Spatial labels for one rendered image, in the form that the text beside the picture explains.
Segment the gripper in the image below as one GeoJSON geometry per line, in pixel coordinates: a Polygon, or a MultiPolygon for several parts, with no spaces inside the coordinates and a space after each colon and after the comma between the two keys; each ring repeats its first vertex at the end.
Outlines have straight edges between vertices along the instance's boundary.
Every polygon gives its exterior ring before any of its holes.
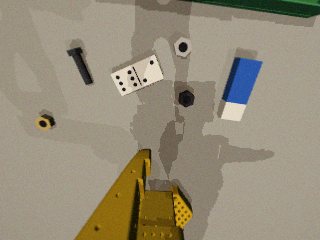
{"type": "Polygon", "coordinates": [[[127,164],[74,240],[137,240],[140,199],[151,175],[151,149],[127,164]]]}

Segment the yellow hex nut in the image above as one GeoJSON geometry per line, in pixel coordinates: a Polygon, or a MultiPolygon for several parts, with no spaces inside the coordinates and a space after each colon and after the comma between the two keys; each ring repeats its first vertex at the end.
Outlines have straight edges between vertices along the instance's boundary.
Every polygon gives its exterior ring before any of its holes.
{"type": "Polygon", "coordinates": [[[47,114],[40,116],[38,119],[35,120],[35,122],[36,122],[37,127],[42,130],[48,130],[53,125],[55,125],[53,117],[51,117],[47,114]]]}

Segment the black bolt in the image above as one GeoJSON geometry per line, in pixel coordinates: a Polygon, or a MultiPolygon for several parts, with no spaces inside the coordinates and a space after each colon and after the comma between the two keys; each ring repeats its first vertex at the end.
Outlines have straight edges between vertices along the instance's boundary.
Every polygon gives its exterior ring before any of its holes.
{"type": "Polygon", "coordinates": [[[83,53],[81,47],[67,50],[67,53],[73,57],[85,85],[91,84],[92,79],[81,56],[81,53],[83,53]]]}

